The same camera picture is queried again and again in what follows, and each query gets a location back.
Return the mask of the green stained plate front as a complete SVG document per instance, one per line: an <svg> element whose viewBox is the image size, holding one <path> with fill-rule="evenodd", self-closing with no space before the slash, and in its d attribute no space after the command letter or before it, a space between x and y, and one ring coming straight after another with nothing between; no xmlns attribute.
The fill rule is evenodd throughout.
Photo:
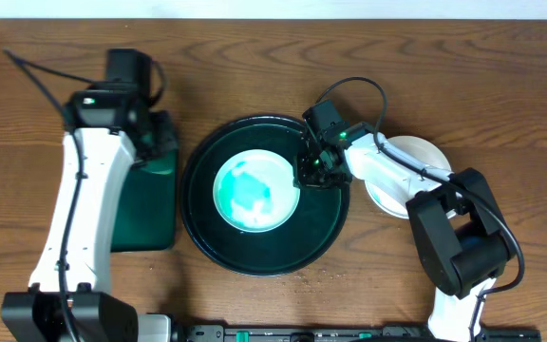
<svg viewBox="0 0 547 342"><path fill-rule="evenodd" d="M213 200L220 216L243 233L276 229L294 214L300 190L291 164L264 149L239 152L217 170Z"/></svg>

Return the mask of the white plate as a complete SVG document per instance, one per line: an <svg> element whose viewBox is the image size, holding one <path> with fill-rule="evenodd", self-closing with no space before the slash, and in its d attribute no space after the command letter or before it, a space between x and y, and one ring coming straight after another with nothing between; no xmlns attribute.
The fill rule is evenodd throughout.
<svg viewBox="0 0 547 342"><path fill-rule="evenodd" d="M423 163L448 171L452 170L444 153L433 143L425 139L414 136L396 136L389 138L388 141ZM393 199L374 184L365 182L365 187L371 199L384 212L399 219L408 219L404 203Z"/></svg>

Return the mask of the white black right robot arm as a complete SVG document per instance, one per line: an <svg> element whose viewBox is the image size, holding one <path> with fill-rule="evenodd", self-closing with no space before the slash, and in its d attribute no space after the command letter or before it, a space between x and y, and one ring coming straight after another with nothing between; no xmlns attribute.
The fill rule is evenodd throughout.
<svg viewBox="0 0 547 342"><path fill-rule="evenodd" d="M357 178L403 203L425 273L436 286L428 328L439 338L474 341L482 304L512 258L524 260L485 178L424 163L367 123L308 123L294 162L300 187L341 187Z"/></svg>

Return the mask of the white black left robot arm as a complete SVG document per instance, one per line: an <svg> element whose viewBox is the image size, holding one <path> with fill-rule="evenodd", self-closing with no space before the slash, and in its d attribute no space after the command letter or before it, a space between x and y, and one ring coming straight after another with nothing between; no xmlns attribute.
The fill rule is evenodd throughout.
<svg viewBox="0 0 547 342"><path fill-rule="evenodd" d="M174 237L178 144L146 81L115 78L65 106L64 169L47 242L28 287L1 316L19 341L175 341L165 313L112 294L115 252L157 251Z"/></svg>

